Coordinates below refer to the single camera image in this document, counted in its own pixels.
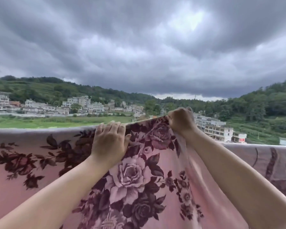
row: pink fabric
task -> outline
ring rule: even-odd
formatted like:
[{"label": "pink fabric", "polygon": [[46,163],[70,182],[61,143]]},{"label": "pink fabric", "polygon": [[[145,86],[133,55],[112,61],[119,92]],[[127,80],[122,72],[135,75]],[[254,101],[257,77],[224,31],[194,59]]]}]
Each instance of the pink fabric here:
[{"label": "pink fabric", "polygon": [[[84,161],[94,127],[0,130],[0,218]],[[125,157],[63,228],[248,229],[195,151],[164,118],[127,126]],[[286,195],[286,146],[225,144]]]}]

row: fist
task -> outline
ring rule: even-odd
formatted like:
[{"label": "fist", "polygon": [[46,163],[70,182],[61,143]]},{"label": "fist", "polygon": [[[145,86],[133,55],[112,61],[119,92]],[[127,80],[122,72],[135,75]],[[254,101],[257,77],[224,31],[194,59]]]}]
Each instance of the fist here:
[{"label": "fist", "polygon": [[126,127],[121,122],[100,124],[92,144],[91,156],[108,169],[121,161],[129,144],[130,134],[125,136]]},{"label": "fist", "polygon": [[167,119],[170,127],[183,137],[196,128],[193,111],[190,107],[170,111]]}]

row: person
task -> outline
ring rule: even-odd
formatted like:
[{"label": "person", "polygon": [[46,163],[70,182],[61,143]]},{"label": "person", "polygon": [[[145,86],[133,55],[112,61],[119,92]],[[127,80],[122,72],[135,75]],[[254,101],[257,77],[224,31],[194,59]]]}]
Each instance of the person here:
[{"label": "person", "polygon": [[[171,128],[185,138],[251,229],[286,229],[286,197],[251,166],[196,126],[190,108],[168,113]],[[0,219],[0,229],[59,228],[78,202],[124,156],[125,125],[99,125],[91,155]]]}]

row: cloud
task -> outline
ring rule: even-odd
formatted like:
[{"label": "cloud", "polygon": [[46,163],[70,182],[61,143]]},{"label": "cloud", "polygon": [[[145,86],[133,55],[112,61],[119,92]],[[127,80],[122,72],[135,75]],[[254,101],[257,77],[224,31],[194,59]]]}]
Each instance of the cloud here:
[{"label": "cloud", "polygon": [[0,76],[158,97],[286,80],[286,0],[0,0]]}]

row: fabric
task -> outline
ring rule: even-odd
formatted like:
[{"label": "fabric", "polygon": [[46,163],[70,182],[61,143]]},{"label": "fabric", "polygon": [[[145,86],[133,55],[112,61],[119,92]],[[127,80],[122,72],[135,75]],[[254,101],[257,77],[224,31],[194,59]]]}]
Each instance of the fabric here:
[{"label": "fabric", "polygon": [[[95,127],[0,129],[0,218],[91,152]],[[248,229],[195,151],[164,118],[129,124],[122,161],[62,227]],[[286,146],[225,144],[286,195]]]}]

